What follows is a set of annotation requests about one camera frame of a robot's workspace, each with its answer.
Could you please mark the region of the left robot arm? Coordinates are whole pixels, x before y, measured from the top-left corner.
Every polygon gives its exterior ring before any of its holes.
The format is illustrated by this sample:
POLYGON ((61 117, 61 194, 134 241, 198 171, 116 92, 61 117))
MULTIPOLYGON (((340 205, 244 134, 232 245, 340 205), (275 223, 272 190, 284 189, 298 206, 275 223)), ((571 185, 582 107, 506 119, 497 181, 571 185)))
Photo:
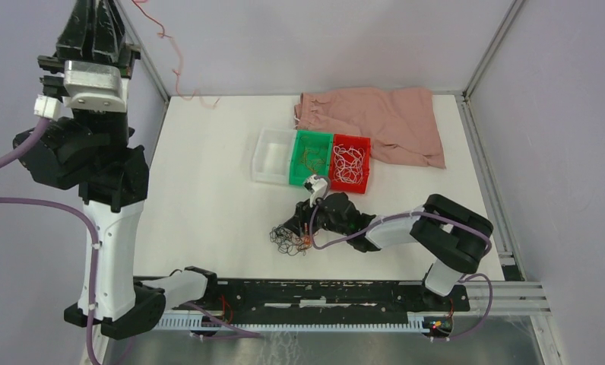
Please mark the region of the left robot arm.
POLYGON ((79 300, 67 323, 121 340, 153 329, 168 309, 214 307, 216 275, 195 267, 155 280, 133 278, 135 239, 148 195, 144 148, 129 146, 128 84, 140 54, 125 41, 113 1, 76 1, 46 72, 34 113, 39 123, 14 137, 20 163, 39 184, 77 188, 87 222, 87 257, 79 300))

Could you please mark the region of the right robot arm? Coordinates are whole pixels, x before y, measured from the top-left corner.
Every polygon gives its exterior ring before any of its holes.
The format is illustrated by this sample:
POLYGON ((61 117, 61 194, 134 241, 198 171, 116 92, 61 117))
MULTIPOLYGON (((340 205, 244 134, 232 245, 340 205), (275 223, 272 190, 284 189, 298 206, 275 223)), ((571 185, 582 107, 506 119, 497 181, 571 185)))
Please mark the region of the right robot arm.
POLYGON ((346 193, 337 192, 298 202, 271 239, 301 249, 347 243, 359 252, 418 243, 436 258, 423 279, 420 302, 438 310, 465 275, 477 273, 492 247, 493 231, 487 218, 440 194, 411 211, 384 216, 359 211, 346 193))

